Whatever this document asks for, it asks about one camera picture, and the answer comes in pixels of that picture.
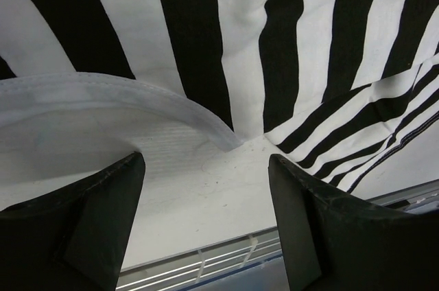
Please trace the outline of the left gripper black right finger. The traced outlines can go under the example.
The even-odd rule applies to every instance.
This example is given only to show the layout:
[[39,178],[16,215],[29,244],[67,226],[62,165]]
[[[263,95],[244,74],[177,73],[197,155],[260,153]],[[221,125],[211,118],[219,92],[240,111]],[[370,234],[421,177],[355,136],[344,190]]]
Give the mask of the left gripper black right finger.
[[273,154],[269,183],[291,290],[437,290],[438,213],[362,200]]

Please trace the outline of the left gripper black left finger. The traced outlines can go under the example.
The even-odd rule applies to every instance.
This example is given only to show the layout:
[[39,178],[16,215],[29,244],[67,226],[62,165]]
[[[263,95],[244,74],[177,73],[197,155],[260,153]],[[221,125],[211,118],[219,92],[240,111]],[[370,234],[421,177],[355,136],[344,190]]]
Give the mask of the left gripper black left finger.
[[115,290],[144,176],[133,152],[1,210],[1,289]]

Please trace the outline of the black white striped tank top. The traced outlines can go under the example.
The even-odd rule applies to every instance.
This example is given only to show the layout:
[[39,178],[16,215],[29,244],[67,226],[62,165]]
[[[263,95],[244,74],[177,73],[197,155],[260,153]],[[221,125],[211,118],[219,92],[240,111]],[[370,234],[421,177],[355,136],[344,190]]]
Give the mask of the black white striped tank top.
[[1,122],[152,110],[353,192],[438,120],[438,0],[1,0]]

